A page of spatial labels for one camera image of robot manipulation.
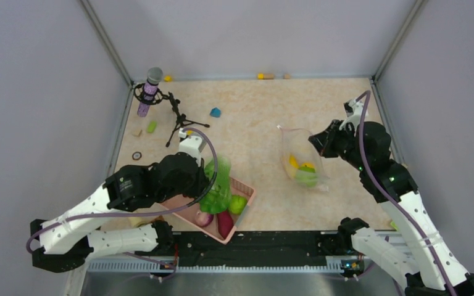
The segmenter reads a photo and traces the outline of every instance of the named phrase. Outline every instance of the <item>blue block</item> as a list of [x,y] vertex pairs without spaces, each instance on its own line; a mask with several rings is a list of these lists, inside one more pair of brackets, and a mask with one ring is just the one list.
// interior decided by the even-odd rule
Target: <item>blue block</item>
[[210,112],[211,117],[220,117],[220,110],[219,108],[213,108],[212,111]]

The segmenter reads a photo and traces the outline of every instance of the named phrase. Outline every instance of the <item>wall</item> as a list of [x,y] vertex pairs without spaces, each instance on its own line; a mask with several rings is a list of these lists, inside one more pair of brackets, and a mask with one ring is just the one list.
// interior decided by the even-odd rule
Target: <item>wall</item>
[[135,80],[371,75],[413,0],[90,0]]
[[474,272],[474,3],[429,1],[380,88],[433,221]]
[[29,223],[105,178],[127,87],[77,1],[0,0],[0,295],[60,295],[31,267]]

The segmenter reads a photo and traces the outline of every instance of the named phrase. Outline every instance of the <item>tripod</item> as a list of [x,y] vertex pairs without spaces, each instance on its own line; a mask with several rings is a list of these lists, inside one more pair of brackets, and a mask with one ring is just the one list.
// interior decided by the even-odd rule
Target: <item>tripod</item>
[[181,128],[184,128],[185,126],[202,125],[205,128],[210,127],[210,125],[208,125],[207,123],[200,123],[200,122],[189,120],[189,119],[187,119],[186,114],[180,113],[179,112],[179,104],[180,104],[181,101],[174,98],[174,96],[171,92],[168,92],[168,94],[163,94],[162,91],[160,91],[160,89],[158,89],[157,93],[160,95],[160,98],[149,101],[149,100],[146,100],[144,98],[143,84],[137,85],[135,87],[135,90],[137,90],[139,88],[141,89],[141,92],[139,93],[139,95],[135,95],[135,98],[139,102],[141,102],[143,104],[146,104],[146,105],[157,105],[158,103],[162,102],[163,100],[168,100],[170,102],[170,104],[172,105],[172,111],[175,113],[175,116],[177,117],[177,119],[175,120],[175,127],[172,130],[172,134],[170,135],[170,138],[168,139],[168,142],[166,142],[166,147],[170,146],[170,143],[172,141],[172,138],[173,138],[173,135],[175,134],[175,132],[178,131]]

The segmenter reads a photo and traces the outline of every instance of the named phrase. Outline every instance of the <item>purple microphone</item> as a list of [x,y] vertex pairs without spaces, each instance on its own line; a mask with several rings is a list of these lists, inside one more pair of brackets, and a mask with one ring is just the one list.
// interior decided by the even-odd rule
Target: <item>purple microphone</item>
[[[162,70],[159,67],[154,67],[148,70],[148,78],[143,88],[143,98],[147,101],[153,101],[157,93],[157,87],[159,82],[162,81]],[[137,115],[140,117],[145,117],[150,110],[150,105],[146,105],[142,102],[139,103],[139,108],[137,109]]]

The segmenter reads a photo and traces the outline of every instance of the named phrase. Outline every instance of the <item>green apple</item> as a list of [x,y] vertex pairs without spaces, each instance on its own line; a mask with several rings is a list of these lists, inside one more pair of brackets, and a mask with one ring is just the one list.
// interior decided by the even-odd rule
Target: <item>green apple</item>
[[315,168],[301,166],[295,174],[295,180],[303,186],[315,187],[318,181]]
[[247,203],[248,203],[248,199],[240,195],[234,194],[231,196],[231,203],[230,203],[230,206],[228,207],[228,211],[232,214],[240,215],[243,212],[244,207],[246,206]]

